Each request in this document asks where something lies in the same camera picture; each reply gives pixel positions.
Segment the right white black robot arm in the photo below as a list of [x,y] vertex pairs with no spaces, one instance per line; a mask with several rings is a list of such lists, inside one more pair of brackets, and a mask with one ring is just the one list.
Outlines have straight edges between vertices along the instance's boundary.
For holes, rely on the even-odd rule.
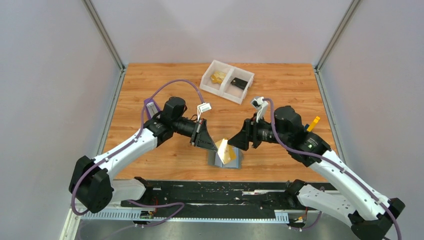
[[327,142],[304,128],[301,116],[291,106],[277,108],[271,122],[260,113],[245,119],[228,144],[247,151],[263,142],[283,143],[293,159],[323,176],[340,193],[335,196],[297,179],[286,189],[285,201],[290,208],[319,210],[345,223],[361,240],[383,240],[390,228],[398,225],[405,204],[363,181]]

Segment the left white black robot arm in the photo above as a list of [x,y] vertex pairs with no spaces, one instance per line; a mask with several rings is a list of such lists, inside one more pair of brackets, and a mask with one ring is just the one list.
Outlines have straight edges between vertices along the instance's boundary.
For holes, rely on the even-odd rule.
[[153,193],[140,177],[116,180],[115,176],[142,155],[158,148],[175,133],[190,139],[190,145],[217,152],[207,129],[207,120],[193,121],[183,114],[187,109],[181,97],[170,97],[161,111],[115,148],[89,158],[80,157],[74,167],[69,184],[71,203],[78,200],[87,212],[98,213],[109,203],[135,200],[140,206],[149,206]]

